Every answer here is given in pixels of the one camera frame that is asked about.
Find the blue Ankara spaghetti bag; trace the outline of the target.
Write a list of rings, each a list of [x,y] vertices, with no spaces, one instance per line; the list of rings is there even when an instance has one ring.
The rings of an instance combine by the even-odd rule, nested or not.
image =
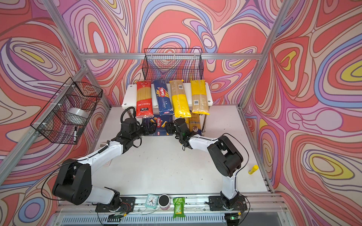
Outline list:
[[[202,135],[200,116],[193,112],[190,113],[191,117],[189,118],[189,130],[196,134]]]

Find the blue Barilla rigatoni box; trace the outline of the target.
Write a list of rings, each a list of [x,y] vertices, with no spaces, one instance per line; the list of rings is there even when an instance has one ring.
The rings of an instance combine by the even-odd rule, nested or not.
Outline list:
[[[172,115],[154,115],[153,118],[142,119],[142,124],[147,127],[148,136],[169,136],[166,124],[172,121]]]

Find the red spaghetti bag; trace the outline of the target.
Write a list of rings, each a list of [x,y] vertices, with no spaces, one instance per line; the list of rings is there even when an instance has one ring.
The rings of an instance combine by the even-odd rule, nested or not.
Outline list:
[[[151,95],[151,83],[148,81],[137,82],[136,118],[152,118],[153,105]]]

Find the blue Barilla spaghetti box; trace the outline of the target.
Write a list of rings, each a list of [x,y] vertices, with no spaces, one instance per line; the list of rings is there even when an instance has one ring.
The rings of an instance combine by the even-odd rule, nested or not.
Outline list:
[[[160,115],[173,115],[173,106],[165,80],[154,80],[153,82]]]

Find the clear yellow spaghetti bag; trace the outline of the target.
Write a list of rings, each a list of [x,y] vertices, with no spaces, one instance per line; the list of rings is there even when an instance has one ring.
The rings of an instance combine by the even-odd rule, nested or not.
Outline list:
[[[192,95],[192,112],[199,115],[210,115],[205,80],[192,80],[190,83]]]

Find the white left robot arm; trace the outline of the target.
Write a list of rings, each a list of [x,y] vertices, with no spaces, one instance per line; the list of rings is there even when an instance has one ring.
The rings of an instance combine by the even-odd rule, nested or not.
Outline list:
[[[105,146],[81,159],[68,159],[62,163],[52,194],[74,205],[95,203],[103,204],[111,211],[118,210],[122,205],[120,193],[112,188],[93,186],[92,176],[109,161],[136,147],[136,140],[154,131],[154,126],[148,128],[135,118],[125,119],[121,122],[120,132]]]

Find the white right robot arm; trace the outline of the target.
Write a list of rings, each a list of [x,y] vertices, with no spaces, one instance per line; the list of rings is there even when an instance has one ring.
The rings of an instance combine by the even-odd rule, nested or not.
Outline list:
[[[241,169],[244,158],[230,139],[225,135],[209,138],[191,132],[183,118],[168,122],[166,130],[175,135],[183,149],[196,149],[210,154],[216,169],[222,175],[221,200],[225,205],[235,203],[239,195],[236,175]]]

